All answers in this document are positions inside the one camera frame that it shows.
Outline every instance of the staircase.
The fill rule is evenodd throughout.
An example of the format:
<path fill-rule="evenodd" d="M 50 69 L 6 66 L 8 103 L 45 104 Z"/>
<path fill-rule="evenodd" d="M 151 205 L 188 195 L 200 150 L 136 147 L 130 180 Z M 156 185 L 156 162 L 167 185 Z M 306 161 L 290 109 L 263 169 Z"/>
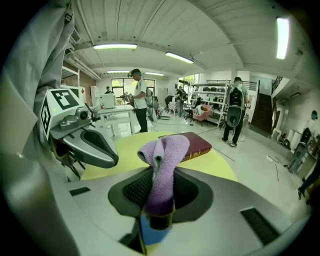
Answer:
<path fill-rule="evenodd" d="M 264 136 L 272 134 L 272 103 L 271 96 L 258 94 L 250 129 Z"/>

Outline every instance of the yellow tablecloth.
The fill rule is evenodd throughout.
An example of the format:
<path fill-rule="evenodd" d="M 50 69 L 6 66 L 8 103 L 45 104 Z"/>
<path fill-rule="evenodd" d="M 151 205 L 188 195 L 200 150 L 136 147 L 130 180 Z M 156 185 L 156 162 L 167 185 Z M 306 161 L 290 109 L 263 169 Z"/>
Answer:
<path fill-rule="evenodd" d="M 82 180 L 97 179 L 122 172 L 132 171 L 148 165 L 140 160 L 137 151 L 147 142 L 155 141 L 159 136 L 171 135 L 171 132 L 144 132 L 115 141 L 119 162 L 115 167 L 104 169 L 87 165 Z M 237 181 L 228 163 L 214 150 L 196 158 L 181 162 L 178 167 L 188 168 L 205 174 Z"/>

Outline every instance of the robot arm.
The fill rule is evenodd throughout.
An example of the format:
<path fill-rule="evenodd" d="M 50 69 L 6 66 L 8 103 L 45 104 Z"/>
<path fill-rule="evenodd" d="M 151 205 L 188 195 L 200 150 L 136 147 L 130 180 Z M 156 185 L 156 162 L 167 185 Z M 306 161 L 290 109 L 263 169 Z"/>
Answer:
<path fill-rule="evenodd" d="M 49 89 L 40 111 L 43 140 L 64 165 L 78 161 L 111 168 L 118 163 L 114 142 L 93 124 L 99 118 L 70 89 Z"/>

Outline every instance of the black pants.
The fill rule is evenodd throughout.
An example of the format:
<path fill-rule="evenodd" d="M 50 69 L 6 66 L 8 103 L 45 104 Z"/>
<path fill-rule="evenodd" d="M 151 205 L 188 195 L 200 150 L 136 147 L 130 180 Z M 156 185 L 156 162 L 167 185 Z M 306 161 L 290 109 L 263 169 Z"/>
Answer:
<path fill-rule="evenodd" d="M 316 161 L 315 167 L 312 171 L 312 173 L 309 175 L 308 178 L 306 178 L 305 182 L 301 185 L 301 187 L 298 188 L 298 190 L 304 195 L 305 190 L 314 183 L 320 176 L 320 157 L 318 157 L 318 160 Z"/>
<path fill-rule="evenodd" d="M 136 108 L 134 111 L 136 114 L 136 119 L 138 119 L 139 125 L 141 127 L 140 133 L 147 133 L 147 108 Z"/>
<path fill-rule="evenodd" d="M 237 141 L 239 139 L 239 135 L 241 133 L 242 126 L 244 124 L 244 117 L 245 117 L 245 112 L 241 111 L 240 122 L 236 127 L 234 127 L 235 131 L 234 131 L 234 136 L 233 136 L 233 139 L 232 139 L 232 142 L 234 144 L 237 144 Z M 231 127 L 227 123 L 225 123 L 225 129 L 224 129 L 224 133 L 223 133 L 223 139 L 225 141 L 228 140 L 230 130 L 231 130 Z"/>

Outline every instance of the jeans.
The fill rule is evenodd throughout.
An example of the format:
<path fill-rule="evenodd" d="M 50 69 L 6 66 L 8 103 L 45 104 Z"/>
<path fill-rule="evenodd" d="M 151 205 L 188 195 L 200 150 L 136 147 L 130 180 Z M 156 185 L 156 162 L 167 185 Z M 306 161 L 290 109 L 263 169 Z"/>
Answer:
<path fill-rule="evenodd" d="M 304 195 L 305 190 L 314 183 L 320 176 L 320 157 L 318 157 L 315 167 L 312 171 L 312 173 L 309 175 L 308 178 L 306 178 L 305 182 L 301 185 L 301 187 L 298 188 L 298 190 Z"/>
<path fill-rule="evenodd" d="M 241 111 L 241 118 L 240 118 L 240 122 L 239 124 L 234 127 L 235 131 L 234 131 L 234 136 L 233 136 L 233 139 L 232 139 L 232 142 L 234 144 L 237 144 L 237 141 L 239 139 L 239 135 L 241 133 L 241 129 L 242 129 L 242 126 L 244 124 L 244 117 L 245 117 L 245 111 Z M 231 127 L 227 124 L 227 122 L 225 123 L 225 129 L 224 129 L 224 133 L 223 133 L 223 139 L 225 141 L 228 140 L 228 137 L 229 137 L 229 132 L 231 130 Z"/>
<path fill-rule="evenodd" d="M 148 132 L 147 124 L 147 108 L 136 108 L 135 110 L 136 119 L 138 119 L 139 125 L 141 127 L 141 133 Z"/>
<path fill-rule="evenodd" d="M 184 113 L 184 101 L 182 99 L 177 100 L 176 108 L 178 111 L 178 116 L 182 117 L 182 114 Z"/>

